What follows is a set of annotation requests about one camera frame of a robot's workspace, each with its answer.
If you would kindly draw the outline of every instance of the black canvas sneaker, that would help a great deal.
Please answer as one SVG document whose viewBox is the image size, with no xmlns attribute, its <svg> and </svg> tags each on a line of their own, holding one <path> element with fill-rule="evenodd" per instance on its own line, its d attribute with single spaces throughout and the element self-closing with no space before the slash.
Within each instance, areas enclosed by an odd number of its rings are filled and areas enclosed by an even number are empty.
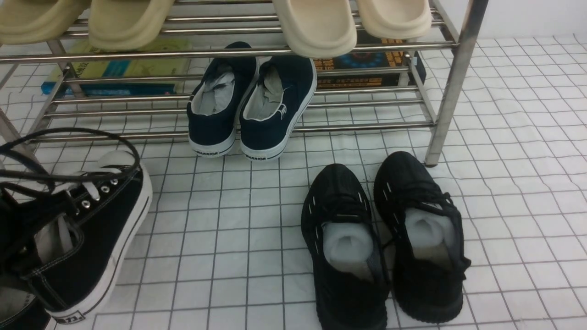
<svg viewBox="0 0 587 330">
<path fill-rule="evenodd" d="M 49 133 L 82 132 L 116 139 L 132 152 L 105 154 L 95 168 L 75 175 L 48 174 L 11 149 Z M 0 154 L 30 172 L 0 170 L 0 177 L 35 180 L 37 191 L 0 183 L 1 271 L 26 283 L 60 324 L 90 318 L 107 303 L 124 255 L 149 210 L 153 190 L 137 150 L 115 134 L 89 129 L 49 129 L 0 147 Z M 30 198 L 18 203 L 15 191 Z"/>
<path fill-rule="evenodd" d="M 326 166 L 312 183 L 302 234 L 312 255 L 322 328 L 385 329 L 387 268 L 367 196 L 344 165 Z"/>
<path fill-rule="evenodd" d="M 251 48 L 235 42 L 227 49 Z M 216 58 L 206 68 L 187 103 L 190 145 L 203 157 L 227 154 L 237 138 L 235 118 L 243 96 L 255 86 L 259 62 L 255 57 Z"/>
<path fill-rule="evenodd" d="M 277 56 L 263 63 L 240 113 L 242 152 L 256 161 L 277 159 L 316 91 L 311 59 Z"/>
<path fill-rule="evenodd" d="M 393 289 L 414 319 L 442 323 L 463 306 L 463 280 L 471 261 L 464 256 L 461 214 L 426 168 L 398 151 L 381 165 L 375 205 L 396 246 Z"/>
</svg>

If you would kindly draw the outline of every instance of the grid pattern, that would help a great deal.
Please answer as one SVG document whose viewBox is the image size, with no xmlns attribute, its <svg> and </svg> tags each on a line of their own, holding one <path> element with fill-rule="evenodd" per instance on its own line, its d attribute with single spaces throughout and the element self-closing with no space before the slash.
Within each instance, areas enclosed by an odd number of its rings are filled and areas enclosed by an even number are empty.
<svg viewBox="0 0 587 330">
<path fill-rule="evenodd" d="M 452 55 L 422 56 L 425 86 L 437 107 Z M 201 73 L 205 64 L 194 60 L 190 72 Z M 50 70 L 20 66 L 0 91 L 0 105 L 17 129 L 26 131 L 40 111 L 45 98 L 38 86 Z M 390 297 L 388 329 L 584 329 L 586 96 L 587 38 L 479 40 L 440 163 L 429 169 L 464 218 L 465 254 L 473 264 L 463 311 L 448 324 L 423 324 Z M 317 101 L 364 97 L 402 95 Z M 185 129 L 186 120 L 71 119 L 52 127 L 170 130 Z M 424 118 L 418 106 L 313 109 L 302 124 L 404 120 Z M 388 154 L 404 150 L 423 160 L 429 139 L 424 129 L 299 134 L 279 161 L 267 164 L 250 163 L 237 151 L 197 158 L 181 141 L 137 144 L 151 174 L 154 203 L 106 309 L 63 329 L 320 329 L 312 263 L 299 226 L 309 184 L 325 165 L 338 162 L 370 196 Z M 36 155 L 54 171 L 75 171 L 112 148 L 44 144 Z M 6 166 L 18 167 L 9 161 Z M 378 215 L 375 221 L 386 241 L 389 232 Z"/>
</svg>

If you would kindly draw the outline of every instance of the white wall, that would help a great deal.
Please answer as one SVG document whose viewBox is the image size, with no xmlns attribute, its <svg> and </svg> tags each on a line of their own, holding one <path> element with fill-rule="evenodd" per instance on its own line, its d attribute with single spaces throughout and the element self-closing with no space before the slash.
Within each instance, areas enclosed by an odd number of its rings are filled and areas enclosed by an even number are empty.
<svg viewBox="0 0 587 330">
<path fill-rule="evenodd" d="M 440 0 L 460 30 L 468 0 Z M 489 0 L 481 38 L 587 35 L 585 0 Z"/>
</svg>

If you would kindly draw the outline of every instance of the slide sandal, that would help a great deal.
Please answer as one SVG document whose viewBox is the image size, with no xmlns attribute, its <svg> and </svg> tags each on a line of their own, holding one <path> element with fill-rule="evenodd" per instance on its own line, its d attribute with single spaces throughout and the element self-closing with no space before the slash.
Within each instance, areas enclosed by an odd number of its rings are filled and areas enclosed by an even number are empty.
<svg viewBox="0 0 587 330">
<path fill-rule="evenodd" d="M 90 0 L 4 0 L 0 5 L 0 43 L 55 39 L 89 6 Z"/>
<path fill-rule="evenodd" d="M 349 0 L 273 0 L 285 40 L 298 55 L 332 58 L 357 44 Z"/>
<path fill-rule="evenodd" d="M 428 0 L 357 0 L 365 30 L 378 38 L 418 38 L 430 30 Z"/>
<path fill-rule="evenodd" d="M 174 0 L 92 0 L 90 44 L 101 49 L 131 50 L 153 41 Z"/>
</svg>

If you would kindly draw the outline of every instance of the stainless steel shoe rack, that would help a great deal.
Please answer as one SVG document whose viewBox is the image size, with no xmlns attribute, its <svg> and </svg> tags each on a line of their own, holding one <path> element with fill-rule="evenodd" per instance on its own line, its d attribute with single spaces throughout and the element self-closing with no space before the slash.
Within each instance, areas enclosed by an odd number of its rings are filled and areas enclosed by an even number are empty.
<svg viewBox="0 0 587 330">
<path fill-rule="evenodd" d="M 424 112 L 426 120 L 418 122 L 402 123 L 369 123 L 369 124 L 346 124 L 346 125 L 326 125 L 326 126 L 299 126 L 294 132 L 335 132 L 335 131 L 357 131 L 357 130 L 388 130 L 388 129 L 409 129 L 417 127 L 429 127 L 432 130 L 430 145 L 426 154 L 424 163 L 427 166 L 435 166 L 438 163 L 440 153 L 446 138 L 448 127 L 453 118 L 454 109 L 457 99 L 461 93 L 465 74 L 469 66 L 469 61 L 475 47 L 477 35 L 479 33 L 485 9 L 488 0 L 469 0 L 468 8 L 465 13 L 463 27 L 459 33 L 458 30 L 449 20 L 446 12 L 441 6 L 440 0 L 430 0 L 431 15 L 433 16 L 433 26 L 439 28 L 444 37 L 443 41 L 437 42 L 412 42 L 392 45 L 357 45 L 352 50 L 353 53 L 365 52 L 390 52 L 404 51 L 404 65 L 397 68 L 386 69 L 348 69 L 319 72 L 320 77 L 340 76 L 340 75 L 359 75 L 367 71 L 378 74 L 400 73 L 400 84 L 397 87 L 380 87 L 380 88 L 361 88 L 361 89 L 332 89 L 318 90 L 316 95 L 339 95 L 352 93 L 389 93 L 389 92 L 416 92 L 420 97 L 411 99 L 390 99 L 390 100 L 368 100 L 361 102 L 326 102 L 310 104 L 308 111 L 312 108 L 349 108 L 349 107 L 375 107 L 375 106 L 403 106 L 403 105 L 420 105 Z M 190 0 L 176 2 L 176 6 L 196 6 L 196 5 L 228 5 L 228 4 L 265 4 L 271 3 L 271 0 Z M 242 22 L 274 22 L 274 26 L 256 26 L 256 27 L 234 27 L 234 28 L 177 28 L 182 23 L 242 23 Z M 75 27 L 86 27 L 86 19 L 78 19 Z M 361 24 L 357 24 L 358 29 L 362 29 Z M 165 28 L 160 32 L 164 36 L 177 35 L 231 35 L 231 34 L 259 34 L 259 33 L 280 33 L 281 27 L 278 25 L 276 15 L 230 15 L 230 16 L 169 16 L 166 20 Z M 95 78 L 81 79 L 75 76 L 75 71 L 71 69 L 71 62 L 96 61 L 96 60 L 123 60 L 123 59 L 159 59 L 159 58 L 217 58 L 231 56 L 278 56 L 293 54 L 289 48 L 253 48 L 250 50 L 241 49 L 219 49 L 219 50 L 188 50 L 177 52 L 117 52 L 117 53 L 88 53 L 88 54 L 67 54 L 61 44 L 61 39 L 86 38 L 87 31 L 67 31 L 59 39 L 47 42 L 52 54 L 47 55 L 19 55 L 19 56 L 0 56 L 0 64 L 11 63 L 57 63 L 63 70 L 63 75 L 57 81 L 46 103 L 43 105 L 39 116 L 36 118 L 30 133 L 40 129 L 47 128 L 51 120 L 71 117 L 102 117 L 102 116 L 133 116 L 133 115 L 181 115 L 185 108 L 181 109 L 122 109 L 122 110 L 83 110 L 57 112 L 60 105 L 75 105 L 88 103 L 107 103 L 107 102 L 141 102 L 141 101 L 161 101 L 177 100 L 187 101 L 189 95 L 162 95 L 162 96 L 116 96 L 116 97 L 86 97 L 83 95 L 80 85 L 98 84 L 98 83 L 121 83 L 121 82 L 146 82 L 146 81 L 178 81 L 178 80 L 199 80 L 201 75 L 176 75 L 176 76 L 150 76 L 135 78 Z M 438 110 L 435 114 L 431 107 L 427 93 L 424 90 L 423 82 L 416 73 L 416 67 L 411 58 L 417 50 L 432 49 L 450 49 L 454 55 L 453 63 L 448 76 L 447 85 L 444 89 L 444 95 Z M 408 86 L 408 73 L 413 74 L 416 84 Z M 67 87 L 71 87 L 74 93 L 73 97 L 65 97 Z M 0 133 L 6 141 L 12 141 L 20 137 L 18 132 L 11 125 L 4 113 L 0 111 Z M 123 133 L 127 139 L 169 139 L 185 138 L 187 132 L 144 132 L 144 133 Z M 43 137 L 35 141 L 39 142 L 89 142 L 100 140 L 100 137 L 87 135 L 69 135 L 69 136 L 50 136 Z M 32 154 L 33 145 L 22 148 L 21 152 Z"/>
</svg>

